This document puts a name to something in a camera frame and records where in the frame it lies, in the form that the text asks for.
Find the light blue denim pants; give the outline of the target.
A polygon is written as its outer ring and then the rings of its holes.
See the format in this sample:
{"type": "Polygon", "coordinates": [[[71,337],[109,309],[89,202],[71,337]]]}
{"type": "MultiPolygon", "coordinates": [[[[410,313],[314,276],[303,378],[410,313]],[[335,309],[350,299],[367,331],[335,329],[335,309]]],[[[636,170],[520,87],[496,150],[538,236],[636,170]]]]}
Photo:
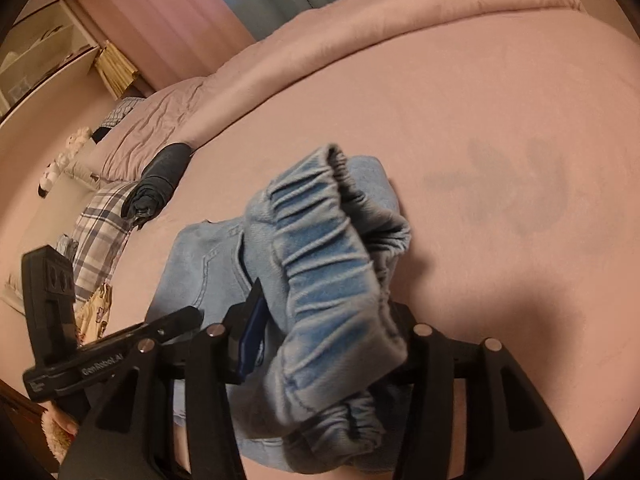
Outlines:
{"type": "Polygon", "coordinates": [[[228,390],[242,455],[300,474],[390,470],[406,402],[373,386],[407,357],[390,281],[410,237],[381,163],[322,146],[241,217],[184,228],[146,316],[190,306],[213,324],[259,282],[270,319],[258,367],[228,390]]]}

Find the yellow patterned cloth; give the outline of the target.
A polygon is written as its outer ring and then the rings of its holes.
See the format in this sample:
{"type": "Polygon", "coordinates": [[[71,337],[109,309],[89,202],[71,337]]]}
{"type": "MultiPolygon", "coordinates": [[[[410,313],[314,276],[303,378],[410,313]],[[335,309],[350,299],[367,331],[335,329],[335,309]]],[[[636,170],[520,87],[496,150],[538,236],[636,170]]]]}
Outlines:
{"type": "Polygon", "coordinates": [[[111,316],[112,288],[102,284],[75,312],[76,339],[80,346],[101,339],[111,316]]]}

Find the plaid checkered cloth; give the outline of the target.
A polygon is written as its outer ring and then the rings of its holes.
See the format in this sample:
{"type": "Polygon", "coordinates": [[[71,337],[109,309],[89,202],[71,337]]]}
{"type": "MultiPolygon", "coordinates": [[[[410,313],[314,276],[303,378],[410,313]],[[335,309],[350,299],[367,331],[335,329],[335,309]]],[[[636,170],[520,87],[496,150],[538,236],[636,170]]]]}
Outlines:
{"type": "Polygon", "coordinates": [[[133,188],[132,182],[114,182],[95,192],[70,234],[62,234],[55,244],[72,263],[77,302],[89,300],[111,281],[131,233],[120,213],[133,188]]]}

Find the white plush toy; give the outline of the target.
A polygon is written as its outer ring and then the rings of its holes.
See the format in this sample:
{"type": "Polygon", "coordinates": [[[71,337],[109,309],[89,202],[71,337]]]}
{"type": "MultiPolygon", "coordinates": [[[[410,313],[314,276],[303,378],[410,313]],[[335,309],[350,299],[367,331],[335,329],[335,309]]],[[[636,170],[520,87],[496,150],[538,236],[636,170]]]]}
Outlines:
{"type": "Polygon", "coordinates": [[[41,198],[45,198],[48,195],[55,181],[58,180],[58,177],[70,166],[79,151],[91,137],[92,130],[84,127],[79,128],[66,139],[62,151],[55,156],[53,162],[50,162],[39,179],[38,195],[41,198]]]}

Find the dark folded garment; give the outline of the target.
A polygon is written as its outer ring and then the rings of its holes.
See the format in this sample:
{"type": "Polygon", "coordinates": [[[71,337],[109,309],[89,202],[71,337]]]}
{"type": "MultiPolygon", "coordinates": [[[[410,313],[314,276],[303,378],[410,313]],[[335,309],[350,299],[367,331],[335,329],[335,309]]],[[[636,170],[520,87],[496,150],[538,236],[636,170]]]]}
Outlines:
{"type": "Polygon", "coordinates": [[[185,143],[171,143],[162,148],[125,198],[120,216],[137,229],[155,219],[174,196],[191,156],[192,148],[185,143]]]}

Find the pink folded duvet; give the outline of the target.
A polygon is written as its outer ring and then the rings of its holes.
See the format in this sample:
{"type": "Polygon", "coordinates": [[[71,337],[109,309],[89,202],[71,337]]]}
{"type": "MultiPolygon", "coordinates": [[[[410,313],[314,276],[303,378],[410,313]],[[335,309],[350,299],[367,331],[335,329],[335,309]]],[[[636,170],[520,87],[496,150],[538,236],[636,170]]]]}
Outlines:
{"type": "Polygon", "coordinates": [[[502,12],[583,8],[580,0],[336,0],[298,14],[215,73],[155,92],[96,146],[87,165],[107,181],[136,180],[165,146],[197,150],[296,81],[410,32],[502,12]]]}

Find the wicker basket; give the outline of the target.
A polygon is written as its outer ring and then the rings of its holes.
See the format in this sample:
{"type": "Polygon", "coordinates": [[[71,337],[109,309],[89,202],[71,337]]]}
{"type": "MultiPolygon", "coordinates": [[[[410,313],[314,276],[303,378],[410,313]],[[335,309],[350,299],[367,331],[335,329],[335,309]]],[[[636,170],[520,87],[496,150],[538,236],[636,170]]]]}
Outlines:
{"type": "Polygon", "coordinates": [[[93,66],[114,100],[119,100],[139,76],[137,67],[111,41],[100,49],[93,66]]]}

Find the white bedside shelf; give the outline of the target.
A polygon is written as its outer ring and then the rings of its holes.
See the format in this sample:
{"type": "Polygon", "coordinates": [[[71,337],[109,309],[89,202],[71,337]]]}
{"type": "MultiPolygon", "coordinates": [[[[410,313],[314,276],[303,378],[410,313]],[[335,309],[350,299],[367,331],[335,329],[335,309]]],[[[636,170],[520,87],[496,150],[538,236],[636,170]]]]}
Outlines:
{"type": "Polygon", "coordinates": [[[64,0],[18,21],[1,45],[1,118],[65,67],[90,68],[98,42],[64,0]]]}

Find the pink bed sheet mattress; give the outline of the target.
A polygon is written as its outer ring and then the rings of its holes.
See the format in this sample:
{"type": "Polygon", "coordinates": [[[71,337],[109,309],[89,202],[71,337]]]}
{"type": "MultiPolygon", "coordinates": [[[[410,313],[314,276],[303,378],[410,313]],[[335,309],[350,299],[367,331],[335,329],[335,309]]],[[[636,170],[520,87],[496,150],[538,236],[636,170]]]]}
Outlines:
{"type": "Polygon", "coordinates": [[[177,233],[242,214],[321,145],[383,164],[412,232],[393,296],[501,340],[586,474],[639,407],[639,47],[572,10],[402,35],[279,92],[198,150],[130,238],[110,330],[142,320],[177,233]]]}

